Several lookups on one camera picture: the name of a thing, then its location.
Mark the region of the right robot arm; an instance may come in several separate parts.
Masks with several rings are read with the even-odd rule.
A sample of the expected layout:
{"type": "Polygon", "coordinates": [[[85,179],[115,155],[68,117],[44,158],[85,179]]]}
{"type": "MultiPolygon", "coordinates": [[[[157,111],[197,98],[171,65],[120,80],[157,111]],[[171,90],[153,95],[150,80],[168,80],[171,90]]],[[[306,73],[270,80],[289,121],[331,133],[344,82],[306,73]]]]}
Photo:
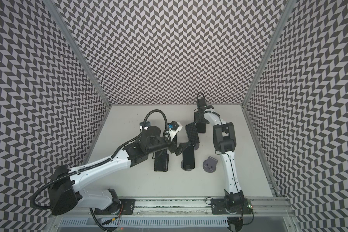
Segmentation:
{"type": "Polygon", "coordinates": [[[215,153],[221,156],[226,187],[224,203],[226,210],[235,214],[242,210],[245,201],[235,166],[236,136],[233,123],[223,120],[205,98],[197,98],[195,122],[209,123],[213,126],[213,145],[215,153]]]}

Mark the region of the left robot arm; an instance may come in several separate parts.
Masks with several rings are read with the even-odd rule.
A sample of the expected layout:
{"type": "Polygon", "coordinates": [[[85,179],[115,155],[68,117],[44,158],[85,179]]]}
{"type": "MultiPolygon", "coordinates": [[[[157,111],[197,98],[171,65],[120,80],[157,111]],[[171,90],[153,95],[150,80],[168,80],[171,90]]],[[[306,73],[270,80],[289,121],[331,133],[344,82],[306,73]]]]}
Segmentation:
{"type": "Polygon", "coordinates": [[[174,153],[177,149],[177,134],[182,128],[176,121],[167,123],[164,131],[156,126],[146,127],[136,138],[107,158],[74,168],[68,168],[67,165],[56,168],[51,184],[47,187],[51,214],[63,215],[76,207],[116,212],[121,202],[115,190],[91,191],[87,190],[87,186],[148,160],[150,154],[160,159],[169,152],[174,153]]]}

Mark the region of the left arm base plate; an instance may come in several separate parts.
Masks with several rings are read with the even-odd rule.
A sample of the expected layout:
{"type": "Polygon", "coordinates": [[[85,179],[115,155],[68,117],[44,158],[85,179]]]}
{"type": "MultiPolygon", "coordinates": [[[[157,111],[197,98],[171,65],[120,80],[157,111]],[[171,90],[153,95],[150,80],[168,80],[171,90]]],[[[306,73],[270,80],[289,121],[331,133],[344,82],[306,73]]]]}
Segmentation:
{"type": "Polygon", "coordinates": [[[135,207],[135,199],[122,199],[118,202],[113,202],[106,209],[94,209],[95,215],[132,215],[135,207]]]}

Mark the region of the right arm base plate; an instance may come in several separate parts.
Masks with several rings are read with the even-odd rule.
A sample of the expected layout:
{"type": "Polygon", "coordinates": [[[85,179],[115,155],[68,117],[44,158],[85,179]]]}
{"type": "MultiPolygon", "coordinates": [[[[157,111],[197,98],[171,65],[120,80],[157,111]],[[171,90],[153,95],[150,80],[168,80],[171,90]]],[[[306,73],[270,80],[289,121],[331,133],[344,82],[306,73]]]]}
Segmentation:
{"type": "Polygon", "coordinates": [[[251,200],[246,198],[243,203],[235,204],[226,208],[225,200],[222,199],[211,199],[211,210],[213,215],[251,215],[253,206],[251,200]]]}

